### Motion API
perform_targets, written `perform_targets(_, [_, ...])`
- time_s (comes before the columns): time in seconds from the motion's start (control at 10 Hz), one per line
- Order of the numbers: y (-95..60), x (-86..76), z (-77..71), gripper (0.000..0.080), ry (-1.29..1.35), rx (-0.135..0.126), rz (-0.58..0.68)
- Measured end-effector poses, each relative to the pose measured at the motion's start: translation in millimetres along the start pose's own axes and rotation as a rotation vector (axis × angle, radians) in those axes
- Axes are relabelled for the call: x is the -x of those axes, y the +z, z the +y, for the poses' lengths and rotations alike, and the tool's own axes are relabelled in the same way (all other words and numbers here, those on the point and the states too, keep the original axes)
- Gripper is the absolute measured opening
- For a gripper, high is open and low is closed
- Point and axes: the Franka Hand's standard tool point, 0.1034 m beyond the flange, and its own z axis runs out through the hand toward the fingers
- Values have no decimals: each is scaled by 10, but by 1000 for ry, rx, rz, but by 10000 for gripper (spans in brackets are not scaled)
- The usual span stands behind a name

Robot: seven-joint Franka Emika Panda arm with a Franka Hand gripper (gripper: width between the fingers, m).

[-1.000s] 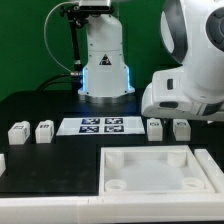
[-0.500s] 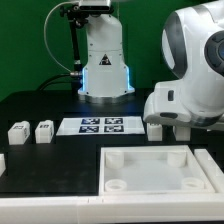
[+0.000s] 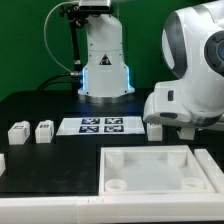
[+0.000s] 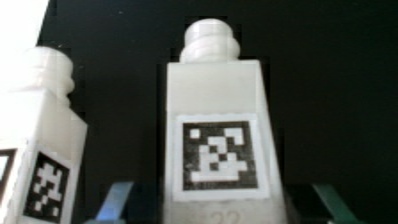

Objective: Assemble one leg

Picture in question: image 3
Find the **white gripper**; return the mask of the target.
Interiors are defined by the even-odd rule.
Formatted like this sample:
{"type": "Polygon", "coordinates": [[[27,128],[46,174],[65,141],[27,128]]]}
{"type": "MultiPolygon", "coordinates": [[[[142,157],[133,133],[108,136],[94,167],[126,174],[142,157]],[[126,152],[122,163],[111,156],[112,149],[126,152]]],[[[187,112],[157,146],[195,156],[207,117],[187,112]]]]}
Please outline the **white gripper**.
{"type": "Polygon", "coordinates": [[[219,119],[191,115],[180,101],[179,89],[178,82],[157,83],[145,102],[143,120],[150,124],[224,131],[224,115],[219,119]]]}

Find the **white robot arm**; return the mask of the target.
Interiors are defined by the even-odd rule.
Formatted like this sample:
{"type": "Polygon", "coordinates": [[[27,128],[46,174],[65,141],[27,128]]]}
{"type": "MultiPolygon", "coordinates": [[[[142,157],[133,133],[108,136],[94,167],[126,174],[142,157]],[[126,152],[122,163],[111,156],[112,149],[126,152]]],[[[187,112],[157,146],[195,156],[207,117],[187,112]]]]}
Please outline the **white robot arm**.
{"type": "MultiPolygon", "coordinates": [[[[88,62],[79,95],[112,102],[134,91],[124,62],[122,25],[110,0],[81,0],[87,14],[88,62]]],[[[172,12],[163,27],[162,55],[175,81],[159,82],[143,120],[187,128],[224,130],[224,0],[172,12]]]]}

